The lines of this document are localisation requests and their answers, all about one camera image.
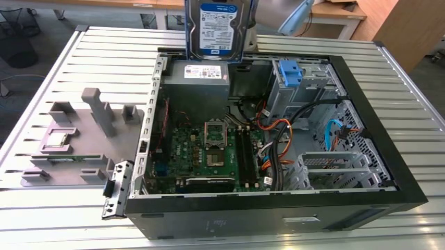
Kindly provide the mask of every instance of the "white label sticker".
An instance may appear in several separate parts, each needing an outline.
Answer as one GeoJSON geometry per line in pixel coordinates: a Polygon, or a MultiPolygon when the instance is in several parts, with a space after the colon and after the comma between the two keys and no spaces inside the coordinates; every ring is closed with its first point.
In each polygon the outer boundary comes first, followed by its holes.
{"type": "Polygon", "coordinates": [[[264,184],[271,185],[272,178],[264,177],[264,184]]]}
{"type": "Polygon", "coordinates": [[[269,112],[265,109],[261,110],[261,113],[264,114],[265,117],[269,116],[269,112]]]}
{"type": "Polygon", "coordinates": [[[231,50],[233,29],[229,27],[229,22],[235,17],[236,9],[233,6],[227,7],[227,10],[221,10],[221,12],[200,9],[199,48],[209,49],[211,55],[219,55],[219,50],[231,50]]]}
{"type": "Polygon", "coordinates": [[[132,4],[134,7],[148,7],[151,8],[152,5],[151,4],[132,4]]]}
{"type": "Polygon", "coordinates": [[[184,67],[184,78],[220,79],[220,66],[187,65],[184,67]]]}

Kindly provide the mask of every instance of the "connector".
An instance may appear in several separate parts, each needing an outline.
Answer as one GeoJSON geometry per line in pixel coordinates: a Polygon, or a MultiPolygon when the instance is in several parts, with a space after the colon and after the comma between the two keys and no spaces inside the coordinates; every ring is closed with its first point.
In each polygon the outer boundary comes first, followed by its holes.
{"type": "Polygon", "coordinates": [[[340,126],[339,130],[335,131],[335,133],[336,133],[336,136],[338,136],[339,139],[346,140],[347,139],[347,135],[350,133],[350,128],[347,128],[343,125],[343,126],[340,126]]]}
{"type": "Polygon", "coordinates": [[[366,138],[366,139],[370,139],[371,138],[371,135],[367,131],[367,129],[364,128],[360,128],[359,131],[358,131],[358,136],[362,137],[362,138],[366,138]]]}

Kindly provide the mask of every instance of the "metal workbench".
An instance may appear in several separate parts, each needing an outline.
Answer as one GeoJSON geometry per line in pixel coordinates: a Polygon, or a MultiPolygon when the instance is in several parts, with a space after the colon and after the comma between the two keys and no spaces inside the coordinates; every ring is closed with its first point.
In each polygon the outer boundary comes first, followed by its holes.
{"type": "Polygon", "coordinates": [[[76,31],[0,150],[0,249],[260,248],[439,249],[445,246],[443,119],[394,59],[371,42],[280,36],[257,37],[263,52],[340,55],[428,198],[415,209],[391,214],[350,232],[229,237],[211,241],[148,241],[128,219],[101,221],[101,186],[20,186],[20,170],[37,151],[52,102],[86,108],[84,87],[100,88],[113,107],[143,106],[151,92],[157,47],[184,46],[179,31],[89,27],[76,31]],[[22,243],[18,246],[1,246],[22,243]]]}

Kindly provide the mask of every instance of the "wooden table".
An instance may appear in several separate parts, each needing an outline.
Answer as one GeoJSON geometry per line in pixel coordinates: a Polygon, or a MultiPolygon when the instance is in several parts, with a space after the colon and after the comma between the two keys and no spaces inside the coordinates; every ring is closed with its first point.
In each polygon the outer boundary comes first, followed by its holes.
{"type": "MultiPolygon", "coordinates": [[[[62,19],[62,12],[58,10],[153,14],[160,30],[167,29],[167,15],[183,15],[183,5],[183,0],[0,0],[1,7],[52,9],[58,19],[62,19]]],[[[342,25],[338,39],[347,40],[366,14],[359,7],[355,7],[354,12],[343,10],[342,7],[343,4],[330,2],[312,6],[312,23],[342,25]]]]}

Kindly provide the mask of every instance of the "wd hard drive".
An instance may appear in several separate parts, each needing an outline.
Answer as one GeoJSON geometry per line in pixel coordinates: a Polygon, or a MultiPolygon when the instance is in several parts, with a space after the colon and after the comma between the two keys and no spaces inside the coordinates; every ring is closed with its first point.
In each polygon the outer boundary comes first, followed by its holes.
{"type": "Polygon", "coordinates": [[[240,61],[251,0],[185,0],[189,60],[240,61]]]}

